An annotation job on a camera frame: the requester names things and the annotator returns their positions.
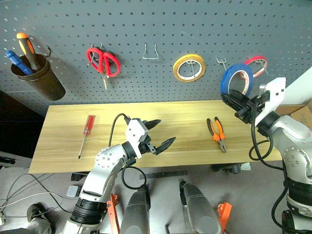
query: blue tape roll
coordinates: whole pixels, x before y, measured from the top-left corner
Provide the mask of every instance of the blue tape roll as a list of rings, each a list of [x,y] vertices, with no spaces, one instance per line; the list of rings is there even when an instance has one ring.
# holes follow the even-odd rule
[[[246,80],[245,80],[244,91],[246,93],[243,92],[243,94],[245,94],[246,96],[249,96],[250,92],[252,91],[253,84],[254,84],[254,75],[253,75],[253,72],[252,72],[250,66],[243,64],[243,63],[234,64],[228,70],[226,70],[226,72],[223,75],[221,84],[220,84],[220,92],[222,94],[229,94],[230,82],[231,82],[233,76],[238,72],[245,73],[245,75],[246,75],[245,77],[247,77],[249,79],[249,84],[246,83]]]

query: black cable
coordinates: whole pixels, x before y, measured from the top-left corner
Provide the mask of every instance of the black cable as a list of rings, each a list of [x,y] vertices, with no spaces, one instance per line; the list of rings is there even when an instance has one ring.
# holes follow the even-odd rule
[[[273,149],[273,137],[272,137],[272,135],[271,135],[270,133],[267,132],[267,134],[268,134],[270,140],[263,140],[263,141],[257,142],[257,145],[260,145],[260,144],[266,143],[266,142],[269,142],[269,143],[270,143],[269,149],[268,149],[268,151],[265,153],[265,155],[262,156],[262,159],[265,159],[267,156],[269,156],[270,153],[272,152],[272,149]],[[259,161],[259,158],[255,158],[255,157],[252,156],[253,150],[254,150],[254,146],[252,146],[252,147],[250,148],[250,150],[249,150],[249,153],[248,153],[249,158],[250,158],[251,160],[253,160],[253,161]]]
[[[118,119],[120,116],[123,116],[126,122],[127,122],[127,120],[130,120],[130,118],[129,118],[128,116],[126,116],[124,113],[120,113],[119,115],[117,115],[117,116],[115,117],[115,119],[114,119],[114,121],[113,121],[113,124],[112,124],[112,128],[111,128],[111,134],[110,134],[110,136],[109,136],[108,147],[111,147],[112,138],[113,138],[113,132],[114,132],[114,128],[115,128],[115,123],[116,123],[117,119]],[[139,186],[139,187],[131,187],[131,186],[129,186],[129,185],[125,182],[124,174],[125,174],[125,170],[126,170],[127,168],[132,168],[132,169],[135,169],[135,170],[138,170],[139,172],[141,172],[141,174],[144,176],[144,183],[143,183],[141,186]],[[137,168],[137,167],[134,167],[134,166],[127,166],[127,165],[124,166],[124,167],[122,168],[122,171],[121,171],[121,180],[122,180],[123,185],[124,185],[126,188],[132,189],[132,190],[137,190],[137,189],[143,188],[143,187],[146,185],[146,181],[147,181],[145,173],[144,173],[140,168]]]
[[[10,192],[11,192],[11,190],[12,190],[14,184],[18,181],[19,178],[21,178],[21,177],[24,176],[24,175],[27,175],[27,174],[21,174],[19,177],[17,177],[17,178],[14,180],[14,182],[12,183],[12,185],[11,185],[9,191],[8,191],[8,194],[7,194],[7,196],[6,196],[6,199],[4,199],[5,202],[4,202],[1,206],[7,205],[8,200],[9,200],[10,198],[12,198],[12,196],[13,196],[15,193],[17,193],[19,190],[21,190],[22,188],[24,188],[24,187],[27,186],[28,184],[30,184],[30,183],[32,183],[32,182],[35,181],[35,180],[33,179],[32,181],[30,181],[30,182],[28,182],[27,184],[23,185],[22,187],[20,187],[19,189],[17,189],[17,190],[9,197]]]
[[[261,156],[261,153],[259,151],[259,148],[258,148],[258,145],[257,145],[257,140],[256,140],[256,136],[255,136],[255,118],[256,118],[256,113],[257,113],[257,107],[258,107],[258,101],[256,100],[255,103],[254,103],[254,106],[253,106],[253,119],[252,119],[252,127],[251,127],[251,133],[252,133],[252,140],[253,140],[253,147],[254,147],[254,150],[258,156],[258,159],[267,167],[270,167],[270,168],[274,168],[274,169],[277,169],[277,170],[280,170],[282,171],[283,168],[281,167],[276,167],[276,166],[273,166],[273,165],[270,165],[268,163],[266,163],[262,156]]]
[[[115,123],[116,123],[117,119],[118,119],[120,116],[123,116],[124,118],[128,118],[124,113],[120,113],[119,115],[117,115],[117,116],[115,117],[115,119],[114,119],[114,121],[113,121],[112,128],[111,128],[111,134],[110,134],[110,136],[109,136],[108,147],[111,147],[113,132],[114,132],[114,128],[115,128]]]
[[[12,188],[13,188],[13,185],[16,183],[16,181],[17,181],[19,178],[21,178],[21,177],[24,176],[24,175],[30,175],[32,178],[34,178],[34,180],[35,180],[45,191],[47,191],[47,192],[50,193],[50,191],[41,183],[40,180],[38,180],[37,177],[35,177],[35,176],[32,175],[32,174],[22,174],[22,175],[20,175],[20,176],[13,182],[13,184],[11,185],[11,187],[10,187],[10,189],[9,189],[9,192],[8,192],[8,194],[7,194],[7,197],[6,197],[6,201],[4,202],[3,205],[7,205],[8,200],[9,200],[17,191],[19,191],[20,189],[22,189],[23,187],[25,187],[26,185],[28,185],[29,183],[31,183],[31,182],[34,181],[34,180],[32,180],[32,181],[28,182],[26,185],[24,185],[24,186],[22,186],[21,188],[19,188],[17,191],[15,191],[15,192],[9,197],[9,194],[10,194]],[[53,197],[52,194],[50,194],[50,196],[52,197],[52,199],[57,203],[57,205],[58,205],[64,212],[72,213],[72,212],[70,212],[70,211],[65,210],[63,207],[61,207],[61,205],[59,204],[59,202]],[[33,216],[40,216],[40,215],[42,215],[43,213],[36,214],[36,215],[33,215]],[[24,217],[24,216],[5,216],[5,217],[21,218],[21,217]]]
[[[143,183],[141,186],[139,186],[139,187],[131,187],[131,186],[129,186],[129,185],[126,183],[125,178],[124,178],[124,174],[125,174],[125,171],[126,171],[127,168],[136,169],[136,170],[138,170],[139,172],[141,172],[141,174],[144,176],[144,183]],[[138,190],[138,189],[143,188],[143,187],[146,185],[146,181],[147,181],[145,173],[144,173],[140,168],[133,167],[133,166],[124,166],[124,167],[123,167],[122,172],[121,172],[121,180],[122,180],[122,183],[123,183],[123,185],[124,185],[125,187],[127,187],[128,189],[132,189],[132,190]]]
[[[38,182],[38,184],[41,185],[41,187],[42,187],[45,191],[47,191],[47,192],[50,193],[50,191],[49,191],[49,190],[40,182],[40,180],[38,180],[34,175],[32,175],[32,174],[28,174],[28,175],[32,176],[32,177]],[[59,204],[59,202],[53,197],[52,194],[50,194],[50,196],[51,196],[51,197],[53,198],[53,200],[57,203],[57,205],[62,209],[62,211],[66,212],[66,213],[72,213],[72,211],[67,211],[67,210],[65,210],[63,207],[61,207],[61,205]]]
[[[287,172],[286,172],[284,162],[283,162],[283,171],[284,171],[284,177],[287,178]],[[283,199],[283,197],[286,195],[287,190],[288,190],[288,188],[284,187],[282,194],[277,198],[276,202],[274,203],[272,210],[271,210],[272,220],[278,227],[280,227],[281,229],[283,229],[284,231],[286,231],[288,233],[292,232],[292,233],[298,233],[298,234],[307,234],[310,232],[309,230],[297,230],[297,229],[287,228],[287,227],[283,226],[282,224],[280,224],[275,218],[276,208],[277,208],[278,204],[281,202],[281,200]]]
[[[78,232],[77,232],[77,234],[79,234],[79,231],[80,231],[80,228],[81,228],[81,226],[82,226],[82,224],[80,224],[80,227],[79,227],[79,229],[78,229]]]
[[[40,177],[43,177],[43,176],[45,176],[45,175],[46,175],[46,174],[40,175],[40,176],[37,177],[37,179],[39,179]],[[53,174],[50,174],[48,177],[46,177],[46,178],[44,178],[44,179],[41,179],[40,181],[43,182],[43,181],[45,181],[46,179],[50,178],[50,177],[53,176],[53,175],[54,175],[54,173],[53,173]],[[19,194],[23,193],[25,190],[29,189],[30,187],[33,187],[34,185],[36,185],[37,182],[36,182],[35,184],[31,184],[31,183],[34,182],[34,181],[36,182],[36,180],[33,179],[33,180],[31,180],[30,182],[28,182],[27,184],[24,184],[22,187],[20,187],[20,188],[17,189],[14,193],[12,193],[12,194],[9,196],[8,199],[14,198],[14,197],[18,196]]]

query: pegboard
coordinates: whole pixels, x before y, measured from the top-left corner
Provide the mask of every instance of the pegboard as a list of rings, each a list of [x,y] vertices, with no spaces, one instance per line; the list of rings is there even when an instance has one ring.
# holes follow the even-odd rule
[[[312,1],[309,0],[11,0],[0,2],[0,89],[45,115],[49,105],[220,99],[227,68],[264,55],[268,73],[258,87],[275,77],[287,85],[311,67]],[[5,51],[21,55],[17,32],[26,32],[37,53],[47,54],[66,89],[58,101],[46,101],[10,72]],[[144,60],[148,55],[158,60]],[[101,75],[87,67],[90,43],[113,51],[121,73],[104,89]],[[195,82],[178,81],[172,72],[181,56],[195,53],[206,73]],[[183,73],[190,73],[186,67]]]

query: screwdriver shaft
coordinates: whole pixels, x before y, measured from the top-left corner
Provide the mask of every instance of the screwdriver shaft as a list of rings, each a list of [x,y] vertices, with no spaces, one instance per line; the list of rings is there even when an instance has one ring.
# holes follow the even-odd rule
[[[86,139],[87,139],[87,135],[84,135],[84,138],[83,138],[83,141],[82,141],[82,144],[81,144],[81,148],[80,148],[80,152],[79,152],[78,159],[80,159],[80,157],[81,157],[82,148],[83,148],[83,146],[84,146],[84,143],[86,142]]]

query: blue screwdriver handle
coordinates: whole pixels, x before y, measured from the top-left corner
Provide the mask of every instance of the blue screwdriver handle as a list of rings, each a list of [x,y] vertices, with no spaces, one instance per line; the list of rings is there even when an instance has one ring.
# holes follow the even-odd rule
[[[11,60],[11,62],[19,67],[26,75],[31,75],[33,74],[33,70],[28,67],[23,60],[18,57],[12,50],[9,50],[5,52],[5,55]]]

